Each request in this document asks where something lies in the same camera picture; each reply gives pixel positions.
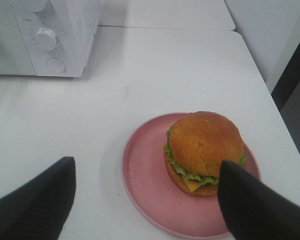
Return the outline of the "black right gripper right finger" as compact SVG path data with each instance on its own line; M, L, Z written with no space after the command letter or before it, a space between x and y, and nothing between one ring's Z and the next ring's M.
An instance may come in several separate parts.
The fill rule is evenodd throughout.
M300 206L238 164L221 164L218 203L236 240L300 240Z

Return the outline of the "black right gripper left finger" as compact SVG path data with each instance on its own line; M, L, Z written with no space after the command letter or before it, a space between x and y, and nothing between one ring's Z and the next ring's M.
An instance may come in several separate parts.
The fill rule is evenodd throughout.
M57 240L75 195L75 159L65 156L0 198L0 240Z

